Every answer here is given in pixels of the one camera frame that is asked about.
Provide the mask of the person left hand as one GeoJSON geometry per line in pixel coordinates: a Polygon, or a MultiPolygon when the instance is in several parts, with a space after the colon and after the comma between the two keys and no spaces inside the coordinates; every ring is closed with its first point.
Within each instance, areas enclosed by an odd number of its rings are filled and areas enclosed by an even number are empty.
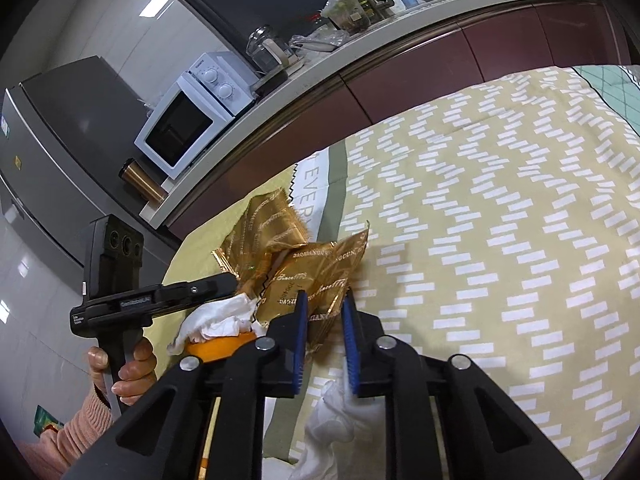
{"type": "Polygon", "coordinates": [[[134,347],[134,359],[126,363],[118,372],[119,380],[107,387],[105,375],[109,375],[107,354],[99,347],[91,347],[87,353],[89,373],[96,389],[96,395],[106,405],[111,392],[125,405],[137,402],[156,383],[155,367],[157,358],[152,344],[143,337],[134,347]]]}

